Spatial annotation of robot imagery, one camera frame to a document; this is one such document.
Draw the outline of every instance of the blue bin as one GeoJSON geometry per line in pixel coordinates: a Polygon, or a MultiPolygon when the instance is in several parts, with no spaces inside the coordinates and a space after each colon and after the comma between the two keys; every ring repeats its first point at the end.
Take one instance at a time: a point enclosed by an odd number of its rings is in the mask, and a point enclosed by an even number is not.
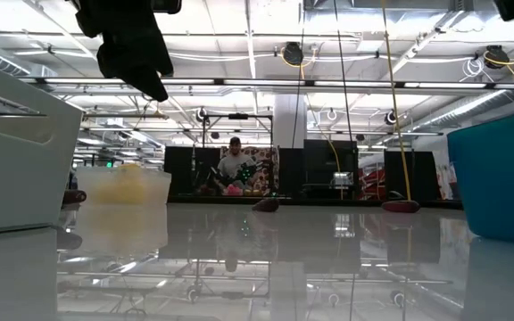
{"type": "Polygon", "coordinates": [[[447,139],[469,228],[514,242],[514,115],[447,139]]]}

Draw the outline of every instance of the person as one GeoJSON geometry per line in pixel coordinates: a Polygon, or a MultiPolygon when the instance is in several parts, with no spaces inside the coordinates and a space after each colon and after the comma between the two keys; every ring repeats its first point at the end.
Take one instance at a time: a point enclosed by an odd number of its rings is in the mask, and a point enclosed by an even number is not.
{"type": "Polygon", "coordinates": [[[255,165],[255,161],[249,156],[241,152],[241,141],[238,137],[232,137],[229,140],[229,155],[222,158],[218,169],[224,177],[235,178],[237,172],[241,169],[241,165],[255,165]]]}

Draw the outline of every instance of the man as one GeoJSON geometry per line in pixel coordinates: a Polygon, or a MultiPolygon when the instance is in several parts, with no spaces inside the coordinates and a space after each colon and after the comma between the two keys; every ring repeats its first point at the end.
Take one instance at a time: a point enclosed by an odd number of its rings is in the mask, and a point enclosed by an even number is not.
{"type": "Polygon", "coordinates": [[[255,165],[255,161],[241,153],[241,141],[238,137],[233,137],[229,140],[229,155],[221,159],[218,169],[224,177],[235,178],[237,171],[241,169],[241,165],[247,166],[255,165]]]}

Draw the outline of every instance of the ceiling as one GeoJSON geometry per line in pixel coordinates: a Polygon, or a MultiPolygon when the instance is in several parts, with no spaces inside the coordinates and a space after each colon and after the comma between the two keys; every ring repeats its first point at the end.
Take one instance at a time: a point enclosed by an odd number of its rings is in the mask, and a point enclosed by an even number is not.
{"type": "MultiPolygon", "coordinates": [[[[56,77],[101,78],[96,61],[86,56],[80,47],[84,46],[95,54],[102,41],[82,35],[73,5],[63,0],[39,1],[40,9],[54,23],[30,7],[26,3],[28,1],[0,0],[1,53],[8,54],[17,62],[44,65],[54,71],[56,77]],[[57,25],[72,34],[80,45],[66,37],[57,25]],[[55,54],[46,51],[49,47],[55,54]]],[[[506,68],[484,68],[474,77],[466,77],[469,59],[476,53],[483,54],[487,45],[502,45],[511,60],[514,59],[514,21],[501,21],[497,13],[491,11],[491,6],[484,6],[484,1],[476,1],[475,7],[470,8],[481,9],[479,12],[449,11],[448,2],[397,1],[390,5],[387,23],[395,81],[514,81],[506,68]]],[[[305,79],[342,80],[343,74],[349,80],[389,79],[382,11],[376,3],[358,3],[352,8],[350,2],[341,0],[334,3],[188,0],[183,3],[180,13],[157,13],[156,20],[170,51],[176,78],[299,79],[302,77],[299,68],[291,68],[277,54],[286,42],[303,41],[305,79]],[[338,24],[333,4],[337,4],[338,24]],[[299,8],[303,6],[304,19],[300,19],[299,8]]],[[[393,106],[389,93],[370,95],[370,92],[350,89],[347,92],[347,100],[342,92],[307,92],[309,106],[316,112],[320,129],[348,128],[344,117],[346,103],[351,113],[352,130],[391,129],[384,122],[384,114],[393,106]],[[332,111],[336,112],[336,120],[327,118],[332,111]]],[[[234,91],[227,95],[205,95],[203,91],[193,95],[173,95],[167,102],[150,103],[147,111],[158,110],[167,114],[169,119],[143,119],[138,125],[195,128],[199,126],[195,123],[195,111],[201,106],[209,112],[223,114],[272,113],[276,107],[276,94],[267,88],[256,87],[254,91],[234,91]]],[[[106,94],[58,96],[88,109],[88,112],[137,113],[148,104],[139,95],[132,98],[106,94]]],[[[409,126],[460,96],[457,93],[420,92],[416,95],[399,93],[396,98],[399,114],[406,116],[402,118],[402,125],[409,126]]],[[[309,113],[308,121],[316,123],[311,116],[309,113]]],[[[124,122],[135,126],[137,119],[125,119],[124,122]]],[[[90,120],[83,126],[99,125],[90,120]]],[[[224,119],[216,128],[256,126],[259,124],[254,120],[224,119]]],[[[163,144],[185,138],[182,134],[156,133],[151,137],[163,144]]],[[[248,136],[246,142],[251,143],[252,137],[258,140],[265,136],[248,136]]]]}

